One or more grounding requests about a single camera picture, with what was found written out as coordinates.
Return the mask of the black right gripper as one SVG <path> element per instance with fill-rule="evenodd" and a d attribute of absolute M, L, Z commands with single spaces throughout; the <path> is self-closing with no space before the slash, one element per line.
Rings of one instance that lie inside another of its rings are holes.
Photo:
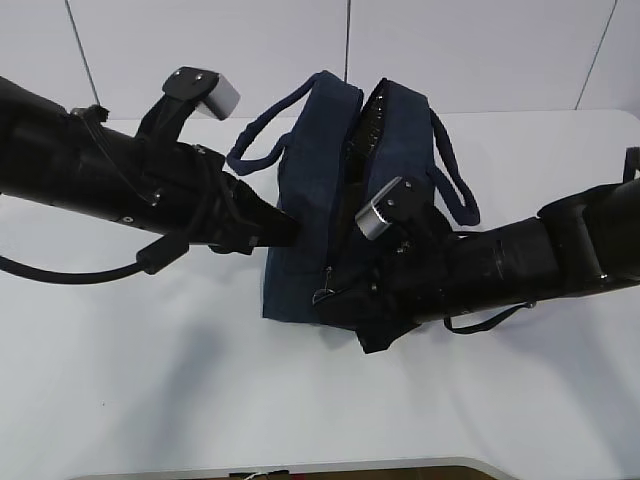
<path fill-rule="evenodd" d="M 382 352 L 421 323 L 450 316 L 450 237 L 405 238 L 364 272 L 313 300 L 320 323 L 353 332 L 366 354 Z"/>

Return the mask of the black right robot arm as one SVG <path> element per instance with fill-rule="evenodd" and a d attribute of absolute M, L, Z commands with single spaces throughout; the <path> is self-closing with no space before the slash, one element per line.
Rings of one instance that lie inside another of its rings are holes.
<path fill-rule="evenodd" d="M 314 306 L 323 324 L 353 331 L 367 353 L 429 321 L 450 325 L 492 310 L 463 328 L 470 335 L 542 301 L 639 282 L 637 180 L 590 188 L 488 231 L 457 232 L 424 186 L 397 178 L 357 223 L 379 256 L 353 280 L 317 294 Z"/>

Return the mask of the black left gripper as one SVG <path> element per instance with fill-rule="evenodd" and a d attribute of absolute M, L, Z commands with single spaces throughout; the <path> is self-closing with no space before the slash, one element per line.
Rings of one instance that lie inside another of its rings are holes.
<path fill-rule="evenodd" d="M 187 230 L 191 244 L 207 245 L 221 254 L 249 255 L 258 247 L 294 243 L 299 222 L 226 172 L 222 155 L 197 145 L 195 160 L 201 197 Z"/>

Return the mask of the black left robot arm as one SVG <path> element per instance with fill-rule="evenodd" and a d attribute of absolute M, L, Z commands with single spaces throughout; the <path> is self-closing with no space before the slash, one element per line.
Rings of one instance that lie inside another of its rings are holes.
<path fill-rule="evenodd" d="M 222 74 L 181 67 L 127 135 L 106 126 L 101 106 L 67 110 L 3 80 L 1 191 L 219 253 L 290 246 L 294 218 L 228 173 L 222 154 L 179 139 L 197 109 L 222 120 L 239 99 Z"/>

